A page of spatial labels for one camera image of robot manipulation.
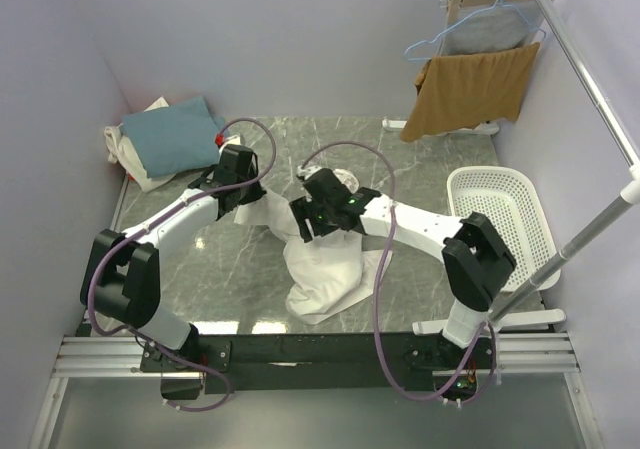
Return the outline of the folded cream t-shirt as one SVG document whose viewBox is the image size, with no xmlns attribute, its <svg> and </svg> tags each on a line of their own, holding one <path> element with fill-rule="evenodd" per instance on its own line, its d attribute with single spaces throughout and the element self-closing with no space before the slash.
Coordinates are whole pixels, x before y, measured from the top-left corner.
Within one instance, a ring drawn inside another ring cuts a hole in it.
<svg viewBox="0 0 640 449">
<path fill-rule="evenodd" d="M 149 117 L 143 117 L 141 130 L 131 140 L 124 132 L 124 125 L 107 126 L 103 134 L 107 148 L 107 159 L 111 164 L 119 164 L 130 181 L 135 182 L 143 193 L 151 192 L 171 181 L 176 172 L 161 177 L 150 177 L 146 163 L 160 166 L 158 158 L 158 136 L 160 132 Z"/>
</svg>

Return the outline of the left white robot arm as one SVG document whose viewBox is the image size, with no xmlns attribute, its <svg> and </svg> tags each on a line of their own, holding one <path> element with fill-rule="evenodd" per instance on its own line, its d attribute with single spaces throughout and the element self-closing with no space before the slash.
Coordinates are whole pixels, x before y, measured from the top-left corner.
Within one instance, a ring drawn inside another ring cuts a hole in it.
<svg viewBox="0 0 640 449">
<path fill-rule="evenodd" d="M 201 229 L 266 191 L 255 152 L 231 142 L 178 199 L 123 232 L 101 231 L 92 244 L 80 301 L 165 347 L 164 358 L 186 371 L 204 361 L 199 331 L 161 303 L 161 263 Z"/>
</svg>

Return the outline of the brown t-shirt on rack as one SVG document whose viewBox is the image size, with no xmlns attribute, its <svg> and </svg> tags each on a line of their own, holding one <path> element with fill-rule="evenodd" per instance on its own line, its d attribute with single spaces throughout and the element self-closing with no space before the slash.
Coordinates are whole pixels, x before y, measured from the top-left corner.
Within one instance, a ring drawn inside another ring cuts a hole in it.
<svg viewBox="0 0 640 449">
<path fill-rule="evenodd" d="M 411 143 L 485 122 L 515 122 L 538 42 L 494 53 L 435 56 L 414 80 L 416 101 L 400 139 Z"/>
</svg>

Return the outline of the white perforated plastic basket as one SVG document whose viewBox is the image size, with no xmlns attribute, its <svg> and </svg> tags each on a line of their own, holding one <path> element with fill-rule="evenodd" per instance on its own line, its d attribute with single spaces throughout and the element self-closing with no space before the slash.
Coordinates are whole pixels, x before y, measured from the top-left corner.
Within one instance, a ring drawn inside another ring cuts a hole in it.
<svg viewBox="0 0 640 449">
<path fill-rule="evenodd" d="M 514 292 L 556 253 L 535 187 L 524 174 L 498 166 L 461 167 L 449 174 L 447 194 L 453 216 L 484 214 L 515 257 L 505 293 Z"/>
</svg>

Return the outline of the white t-shirt red print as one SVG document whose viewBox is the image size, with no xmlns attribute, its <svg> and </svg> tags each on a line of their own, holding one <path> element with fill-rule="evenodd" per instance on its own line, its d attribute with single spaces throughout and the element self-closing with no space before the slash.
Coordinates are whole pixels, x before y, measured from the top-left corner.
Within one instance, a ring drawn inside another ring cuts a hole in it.
<svg viewBox="0 0 640 449">
<path fill-rule="evenodd" d="M 285 307 L 301 322 L 317 325 L 373 294 L 383 252 L 365 250 L 362 235 L 338 230 L 306 243 L 289 202 L 271 190 L 240 206 L 234 222 L 266 226 L 285 243 L 283 259 L 293 279 Z"/>
</svg>

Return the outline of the grey garment on rack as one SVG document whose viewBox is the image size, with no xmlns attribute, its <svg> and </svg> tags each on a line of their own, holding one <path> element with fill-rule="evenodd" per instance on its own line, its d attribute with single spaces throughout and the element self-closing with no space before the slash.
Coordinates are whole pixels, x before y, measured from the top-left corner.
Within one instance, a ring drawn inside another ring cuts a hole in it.
<svg viewBox="0 0 640 449">
<path fill-rule="evenodd" d="M 529 24 L 514 9 L 494 8 L 456 23 L 442 39 L 441 56 L 494 53 L 520 47 Z"/>
</svg>

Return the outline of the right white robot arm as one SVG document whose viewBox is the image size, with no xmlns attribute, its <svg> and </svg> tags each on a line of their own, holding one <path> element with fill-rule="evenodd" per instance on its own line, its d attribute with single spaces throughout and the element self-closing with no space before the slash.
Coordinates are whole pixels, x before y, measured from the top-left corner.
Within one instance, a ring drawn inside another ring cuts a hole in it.
<svg viewBox="0 0 640 449">
<path fill-rule="evenodd" d="M 441 330 L 439 356 L 460 368 L 474 355 L 474 338 L 517 262 L 483 214 L 466 218 L 397 203 L 379 191 L 352 192 L 329 168 L 297 170 L 306 195 L 290 203 L 300 236 L 308 243 L 338 230 L 388 237 L 441 262 L 454 303 Z"/>
</svg>

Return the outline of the folded teal t-shirt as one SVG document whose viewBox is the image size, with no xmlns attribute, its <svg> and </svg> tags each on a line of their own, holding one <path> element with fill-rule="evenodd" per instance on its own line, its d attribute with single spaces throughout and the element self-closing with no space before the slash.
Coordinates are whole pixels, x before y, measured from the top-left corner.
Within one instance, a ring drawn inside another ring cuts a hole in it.
<svg viewBox="0 0 640 449">
<path fill-rule="evenodd" d="M 153 179 L 217 163 L 216 137 L 224 126 L 201 96 L 122 118 L 123 134 Z"/>
</svg>

